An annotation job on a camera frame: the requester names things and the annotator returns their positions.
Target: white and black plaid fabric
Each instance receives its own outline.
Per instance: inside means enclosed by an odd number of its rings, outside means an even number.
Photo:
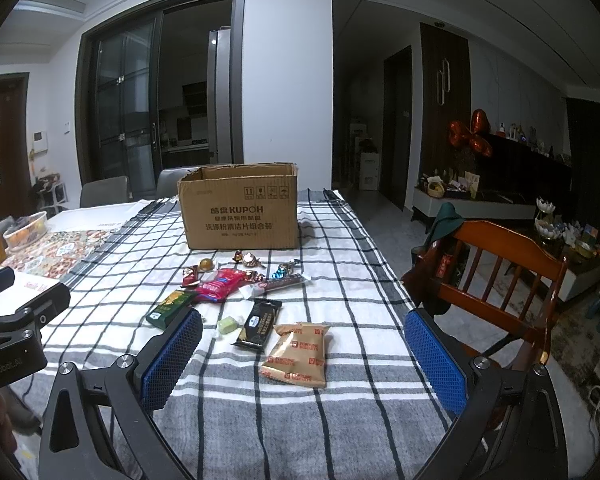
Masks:
[[[231,346],[237,332],[214,338],[219,319],[251,309],[236,292],[197,307],[206,319],[202,341],[154,420],[197,479],[411,478],[450,419],[404,342],[410,300],[347,203],[299,202],[298,229],[299,249],[253,252],[267,275],[299,258],[313,277],[270,297],[283,302],[278,323],[331,326],[327,387],[259,376],[275,333],[258,354]],[[42,414],[60,363],[107,367],[137,353],[158,333],[144,316],[180,285],[182,268],[203,257],[236,266],[233,255],[189,250],[175,199],[147,206],[65,277],[71,307],[43,329],[49,365],[14,389]],[[105,417],[123,463],[132,464]]]

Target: brown snack package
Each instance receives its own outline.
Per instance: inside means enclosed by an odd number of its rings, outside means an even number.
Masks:
[[[260,366],[260,375],[285,383],[310,388],[324,388],[324,335],[328,325],[295,323],[274,325],[280,339],[267,360]]]

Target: blue textured pad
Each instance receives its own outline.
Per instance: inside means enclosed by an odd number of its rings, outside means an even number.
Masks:
[[[404,338],[440,404],[459,416],[466,404],[464,375],[415,310],[408,312],[404,318]]]
[[[202,338],[202,318],[197,310],[182,321],[160,355],[142,377],[142,407],[161,410]]]

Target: sliding glass door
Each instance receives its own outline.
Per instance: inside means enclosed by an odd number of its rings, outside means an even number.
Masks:
[[[94,146],[97,178],[126,175],[133,199],[155,195],[162,169],[157,142],[157,45],[162,14],[97,44]]]

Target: bolt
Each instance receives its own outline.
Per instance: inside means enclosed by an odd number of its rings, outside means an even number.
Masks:
[[[67,361],[60,365],[60,374],[67,375],[73,369],[74,369],[74,364]]]
[[[490,362],[485,356],[478,355],[478,357],[474,359],[474,365],[476,368],[480,368],[480,370],[486,370],[489,368]]]
[[[546,375],[546,366],[535,364],[534,365],[534,373],[541,377],[545,376]]]
[[[132,355],[124,354],[116,359],[116,364],[120,368],[127,368],[127,367],[131,366],[131,363],[133,363],[133,361],[134,361],[134,357]]]

